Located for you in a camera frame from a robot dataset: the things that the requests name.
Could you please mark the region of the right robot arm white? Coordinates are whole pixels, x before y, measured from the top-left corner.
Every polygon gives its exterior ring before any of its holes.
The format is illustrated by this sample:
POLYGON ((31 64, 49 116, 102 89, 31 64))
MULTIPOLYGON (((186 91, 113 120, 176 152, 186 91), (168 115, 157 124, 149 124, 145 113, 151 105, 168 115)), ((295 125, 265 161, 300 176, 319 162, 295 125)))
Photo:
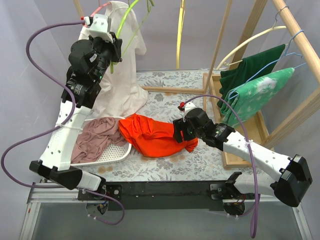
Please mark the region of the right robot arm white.
POLYGON ((182 118, 173 121, 173 138, 178 143, 198 138, 212 148, 251 162, 267 174, 253 179, 262 194, 275 196, 290 207, 300 204, 313 181, 304 157, 289 157, 249 142, 233 127, 214 123, 199 107, 192 106, 182 118))

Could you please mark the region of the orange t shirt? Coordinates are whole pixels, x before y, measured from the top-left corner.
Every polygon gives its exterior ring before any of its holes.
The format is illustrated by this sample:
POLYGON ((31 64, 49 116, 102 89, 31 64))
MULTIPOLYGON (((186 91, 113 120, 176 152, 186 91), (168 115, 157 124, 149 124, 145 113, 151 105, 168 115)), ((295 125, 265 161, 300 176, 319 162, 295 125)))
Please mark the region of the orange t shirt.
POLYGON ((183 149, 191 153, 198 145, 197 139, 178 143, 174 139, 172 123, 157 121, 140 114, 120 119, 118 129, 127 142, 149 158, 172 156, 183 149))

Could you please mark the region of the green hanger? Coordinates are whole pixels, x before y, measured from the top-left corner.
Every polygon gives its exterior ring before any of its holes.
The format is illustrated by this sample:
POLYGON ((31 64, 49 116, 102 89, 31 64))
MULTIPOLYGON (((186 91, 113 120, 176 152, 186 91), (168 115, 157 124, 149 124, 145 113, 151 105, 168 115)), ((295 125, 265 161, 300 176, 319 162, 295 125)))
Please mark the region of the green hanger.
POLYGON ((113 61, 110 65, 110 72, 124 69, 136 71, 136 56, 144 56, 147 53, 147 47, 141 33, 141 27, 149 16, 154 6, 152 0, 146 2, 146 15, 142 21, 138 21, 135 10, 140 6, 139 0, 131 3, 124 1, 111 0, 105 13, 111 18, 111 31, 118 39, 122 39, 121 58, 122 62, 113 61))

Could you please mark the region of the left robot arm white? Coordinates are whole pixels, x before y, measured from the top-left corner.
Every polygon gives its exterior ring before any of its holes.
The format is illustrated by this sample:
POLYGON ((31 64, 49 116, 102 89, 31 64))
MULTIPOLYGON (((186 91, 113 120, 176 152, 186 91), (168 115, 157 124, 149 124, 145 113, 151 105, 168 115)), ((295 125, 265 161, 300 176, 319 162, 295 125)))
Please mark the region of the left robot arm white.
POLYGON ((29 165, 32 172, 66 189, 88 189, 95 200, 106 196, 105 179, 72 166, 72 152, 101 91, 104 74, 111 63, 122 61, 122 44, 115 36, 111 40, 89 36, 72 44, 55 129, 39 160, 29 165))

